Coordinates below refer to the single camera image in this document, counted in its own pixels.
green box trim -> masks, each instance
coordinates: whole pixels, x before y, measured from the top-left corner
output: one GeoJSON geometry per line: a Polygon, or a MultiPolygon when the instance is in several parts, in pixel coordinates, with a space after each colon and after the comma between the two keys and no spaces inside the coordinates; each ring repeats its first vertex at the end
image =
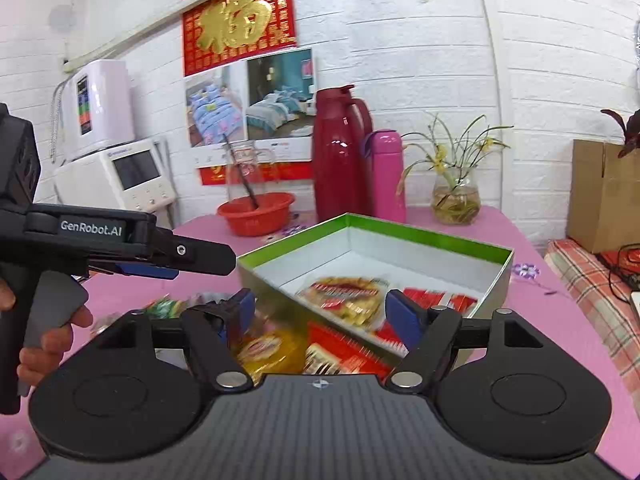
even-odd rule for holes
{"type": "Polygon", "coordinates": [[[435,233],[403,224],[386,222],[368,216],[346,213],[310,227],[293,236],[244,254],[238,259],[245,267],[253,269],[346,227],[354,227],[393,238],[400,238],[401,240],[407,240],[453,253],[464,254],[465,256],[471,256],[499,265],[503,265],[512,252],[506,248],[484,244],[474,240],[435,233]]]}

cardboard box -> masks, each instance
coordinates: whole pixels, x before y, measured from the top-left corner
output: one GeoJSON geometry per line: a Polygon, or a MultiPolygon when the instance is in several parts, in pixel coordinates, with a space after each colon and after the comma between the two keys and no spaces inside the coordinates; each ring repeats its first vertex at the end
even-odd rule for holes
{"type": "Polygon", "coordinates": [[[491,317],[504,303],[513,251],[365,216],[345,214],[238,258],[257,308],[306,334],[320,320],[395,364],[401,353],[296,295],[326,276],[384,278],[390,288],[425,288],[479,298],[467,317],[491,317]]]}
{"type": "Polygon", "coordinates": [[[621,148],[574,140],[566,233],[591,253],[640,242],[640,152],[618,158],[621,148]]]}

plaid bed sheet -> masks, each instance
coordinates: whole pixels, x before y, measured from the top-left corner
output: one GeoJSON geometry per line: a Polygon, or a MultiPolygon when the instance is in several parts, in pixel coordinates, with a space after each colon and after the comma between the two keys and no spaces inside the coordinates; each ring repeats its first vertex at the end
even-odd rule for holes
{"type": "MultiPolygon", "coordinates": [[[[573,240],[549,242],[545,261],[609,349],[640,416],[640,327],[633,307],[612,294],[609,270],[573,240]]],[[[629,297],[630,289],[613,273],[611,284],[621,298],[629,297]]]]}

orange bowl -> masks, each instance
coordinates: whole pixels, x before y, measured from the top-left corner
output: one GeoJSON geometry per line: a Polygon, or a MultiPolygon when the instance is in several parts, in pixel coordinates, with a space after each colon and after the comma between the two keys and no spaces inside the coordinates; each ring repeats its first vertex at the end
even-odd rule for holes
{"type": "Polygon", "coordinates": [[[238,236],[263,236],[282,229],[289,222],[289,206],[296,198],[291,193],[265,193],[256,199],[258,209],[253,209],[247,196],[225,202],[218,208],[218,214],[238,236]]]}

pink thermos flask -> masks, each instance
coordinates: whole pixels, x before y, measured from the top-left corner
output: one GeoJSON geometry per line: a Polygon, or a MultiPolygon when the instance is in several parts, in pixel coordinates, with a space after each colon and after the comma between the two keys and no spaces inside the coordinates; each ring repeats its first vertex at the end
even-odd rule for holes
{"type": "Polygon", "coordinates": [[[373,216],[406,223],[404,189],[396,194],[404,170],[402,139],[395,130],[378,130],[364,139],[364,155],[370,157],[369,185],[373,216]]]}

